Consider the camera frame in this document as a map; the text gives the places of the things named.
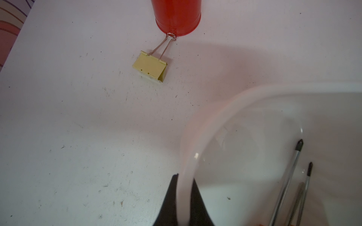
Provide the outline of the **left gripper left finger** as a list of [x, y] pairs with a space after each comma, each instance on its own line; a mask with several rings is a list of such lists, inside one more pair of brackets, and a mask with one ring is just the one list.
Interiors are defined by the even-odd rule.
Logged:
[[178, 226], [176, 216], [176, 186], [178, 174], [172, 176], [160, 212], [153, 226]]

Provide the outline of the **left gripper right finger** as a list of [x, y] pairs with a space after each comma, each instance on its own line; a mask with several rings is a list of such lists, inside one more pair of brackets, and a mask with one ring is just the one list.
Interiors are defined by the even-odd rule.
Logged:
[[195, 180], [193, 181], [190, 198], [190, 225], [214, 226]]

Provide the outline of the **white plastic storage box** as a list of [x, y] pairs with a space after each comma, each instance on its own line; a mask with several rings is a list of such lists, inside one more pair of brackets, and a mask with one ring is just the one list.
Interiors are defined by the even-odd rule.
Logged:
[[187, 123], [180, 154], [180, 226], [191, 222], [193, 182], [216, 226], [267, 226], [295, 166], [275, 221], [282, 226], [309, 163], [301, 225], [362, 223], [359, 82], [259, 86], [209, 104]]

